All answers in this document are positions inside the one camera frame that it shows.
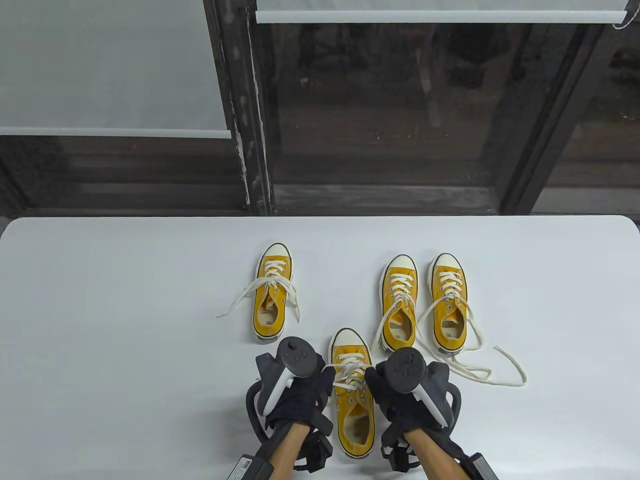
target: black glove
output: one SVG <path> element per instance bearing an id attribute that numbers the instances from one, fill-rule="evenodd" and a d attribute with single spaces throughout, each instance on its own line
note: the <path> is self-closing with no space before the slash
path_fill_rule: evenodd
<path id="1" fill-rule="evenodd" d="M 333 390 L 335 369 L 324 368 L 324 360 L 318 355 L 316 371 L 307 378 L 295 378 L 290 388 L 285 388 L 273 411 L 266 417 L 266 425 L 273 428 L 280 420 L 293 420 L 313 427 L 317 413 L 322 413 Z"/>
<path id="2" fill-rule="evenodd" d="M 440 424 L 424 403 L 418 402 L 413 394 L 401 394 L 391 388 L 385 378 L 385 363 L 368 368 L 364 380 L 387 420 L 396 424 L 400 433 L 418 429 L 440 430 Z"/>

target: sneaker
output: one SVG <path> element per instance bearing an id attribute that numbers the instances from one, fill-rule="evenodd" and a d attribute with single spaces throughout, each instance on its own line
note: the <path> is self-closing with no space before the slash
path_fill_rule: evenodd
<path id="1" fill-rule="evenodd" d="M 273 342 L 284 331 L 285 306 L 287 300 L 296 306 L 298 322 L 298 295 L 291 283 L 293 279 L 293 259 L 282 243 L 271 245 L 260 259 L 255 269 L 255 280 L 231 304 L 229 310 L 218 318 L 229 315 L 240 301 L 255 291 L 253 307 L 253 330 L 263 342 Z"/>
<path id="2" fill-rule="evenodd" d="M 433 302 L 433 343 L 447 356 L 458 354 L 467 339 L 467 280 L 456 257 L 450 253 L 437 256 L 427 272 L 427 285 Z"/>
<path id="3" fill-rule="evenodd" d="M 411 257 L 398 255 L 387 265 L 380 278 L 382 320 L 378 339 L 388 351 L 411 347 L 415 341 L 415 303 L 418 300 L 418 271 Z"/>
<path id="4" fill-rule="evenodd" d="M 335 368 L 335 404 L 338 438 L 342 450 L 352 458 L 364 458 L 373 449 L 376 425 L 373 397 L 364 381 L 371 366 L 367 343 L 351 328 L 341 328 L 329 344 L 329 366 Z"/>
<path id="5" fill-rule="evenodd" d="M 433 312 L 433 329 L 431 337 L 436 351 L 422 340 L 419 333 L 418 341 L 441 362 L 446 363 L 452 372 L 469 380 L 489 385 L 504 385 L 506 387 L 522 387 L 527 383 L 527 375 L 518 362 L 498 346 L 494 346 L 518 370 L 521 382 L 503 382 L 491 380 L 492 370 L 486 367 L 465 365 L 456 355 L 462 351 L 479 350 L 484 344 L 484 337 L 474 323 L 474 316 L 467 303 L 467 279 L 465 272 L 456 257 L 450 253 L 441 253 L 433 259 L 427 272 L 427 284 L 431 293 L 432 303 L 420 317 L 418 325 L 422 324 Z M 477 345 L 465 347 L 468 327 L 474 331 Z"/>

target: white rubber toe cap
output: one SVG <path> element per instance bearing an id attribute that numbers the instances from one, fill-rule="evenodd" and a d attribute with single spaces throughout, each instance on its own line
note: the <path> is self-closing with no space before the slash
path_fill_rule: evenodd
<path id="1" fill-rule="evenodd" d="M 390 268 L 408 268 L 415 270 L 415 264 L 408 255 L 398 255 L 389 264 Z"/>
<path id="2" fill-rule="evenodd" d="M 333 339 L 333 347 L 342 347 L 345 345 L 366 345 L 364 340 L 351 328 L 343 328 Z"/>
<path id="3" fill-rule="evenodd" d="M 264 252 L 265 257 L 291 257 L 291 254 L 287 250 L 282 243 L 274 243 L 271 245 L 266 252 Z"/>
<path id="4" fill-rule="evenodd" d="M 451 255 L 450 253 L 443 253 L 441 255 L 438 256 L 438 259 L 436 260 L 436 267 L 451 267 L 451 268 L 457 268 L 462 270 L 462 267 L 460 266 L 460 263 L 458 263 L 458 261 L 456 260 L 456 257 L 454 257 L 453 255 Z"/>

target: untied shoelace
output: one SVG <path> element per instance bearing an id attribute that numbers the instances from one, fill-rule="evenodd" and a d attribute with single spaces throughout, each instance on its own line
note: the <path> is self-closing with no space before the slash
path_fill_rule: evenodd
<path id="1" fill-rule="evenodd" d="M 413 277 L 404 273 L 392 273 L 389 276 L 389 280 L 393 303 L 387 309 L 385 314 L 382 315 L 382 320 L 380 321 L 380 325 L 378 325 L 378 331 L 376 331 L 376 336 L 374 337 L 375 344 L 377 344 L 382 338 L 382 329 L 384 329 L 389 315 L 398 305 L 402 304 L 402 302 L 406 302 L 412 307 L 413 311 L 415 311 L 415 301 L 411 295 L 414 283 Z"/>
<path id="2" fill-rule="evenodd" d="M 298 307 L 298 293 L 296 292 L 296 288 L 293 284 L 282 276 L 282 273 L 285 270 L 286 262 L 284 260 L 267 260 L 264 263 L 264 276 L 259 276 L 254 281 L 252 281 L 247 288 L 236 298 L 236 300 L 231 304 L 229 309 L 218 315 L 217 318 L 225 317 L 233 312 L 238 304 L 242 301 L 242 299 L 249 295 L 251 292 L 256 291 L 262 286 L 268 287 L 278 287 L 281 286 L 287 292 L 287 299 L 296 306 L 296 314 L 298 316 L 298 323 L 300 323 L 300 308 Z"/>
<path id="3" fill-rule="evenodd" d="M 326 364 L 324 368 L 333 367 L 336 370 L 336 379 L 333 386 L 344 388 L 351 392 L 360 393 L 360 398 L 364 400 L 364 372 L 371 365 L 364 362 L 365 356 L 362 353 L 343 353 L 337 355 L 337 363 Z"/>
<path id="4" fill-rule="evenodd" d="M 433 311 L 433 309 L 440 302 L 444 301 L 448 303 L 450 301 L 455 302 L 456 300 L 458 300 L 467 309 L 467 312 L 468 312 L 467 323 L 469 324 L 471 329 L 473 329 L 478 339 L 478 345 L 476 347 L 472 347 L 472 348 L 463 347 L 460 353 L 464 351 L 480 350 L 484 345 L 484 336 L 482 332 L 480 332 L 480 330 L 477 328 L 474 322 L 474 315 L 473 315 L 473 312 L 471 311 L 471 307 L 469 307 L 469 304 L 460 295 L 460 292 L 462 291 L 462 276 L 459 273 L 448 271 L 448 272 L 439 273 L 438 278 L 439 278 L 438 284 L 442 284 L 442 287 L 440 288 L 440 290 L 444 292 L 444 295 L 438 298 L 435 302 L 431 304 L 429 308 L 427 308 L 427 311 L 423 313 L 422 317 L 420 317 L 420 320 L 418 320 L 418 323 L 417 323 L 418 326 L 422 322 L 424 322 L 427 316 L 431 313 L 431 311 Z M 422 346 L 424 346 L 429 351 L 429 353 L 431 354 L 431 356 L 433 356 L 433 358 L 435 358 L 439 362 L 446 363 L 449 366 L 449 368 L 451 368 L 451 370 L 453 370 L 455 373 L 457 373 L 461 377 L 467 378 L 472 381 L 476 381 L 478 383 L 485 383 L 487 385 L 502 385 L 504 387 L 523 387 L 524 385 L 527 384 L 527 374 L 524 372 L 520 364 L 510 354 L 508 354 L 503 349 L 498 347 L 498 345 L 494 345 L 493 348 L 496 349 L 498 352 L 500 352 L 502 355 L 504 355 L 513 364 L 513 366 L 516 367 L 516 369 L 518 370 L 518 373 L 520 373 L 520 377 L 522 378 L 521 383 L 490 380 L 490 377 L 492 375 L 491 369 L 486 367 L 478 367 L 475 365 L 463 364 L 458 361 L 458 359 L 456 358 L 457 355 L 453 357 L 447 357 L 447 356 L 441 355 L 437 350 L 436 352 L 434 352 L 429 346 L 428 342 L 425 342 L 422 339 L 422 334 L 420 333 L 420 329 L 418 329 L 418 335 L 416 338 L 422 344 Z M 485 375 L 479 376 L 478 375 L 479 372 L 483 372 L 485 373 Z"/>

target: white blind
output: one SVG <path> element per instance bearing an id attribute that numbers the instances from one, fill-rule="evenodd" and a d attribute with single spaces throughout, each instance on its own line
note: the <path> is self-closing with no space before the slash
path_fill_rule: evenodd
<path id="1" fill-rule="evenodd" d="M 258 23 L 620 23 L 627 0 L 257 0 Z"/>
<path id="2" fill-rule="evenodd" d="M 230 138 L 202 0 L 0 0 L 0 134 Z"/>

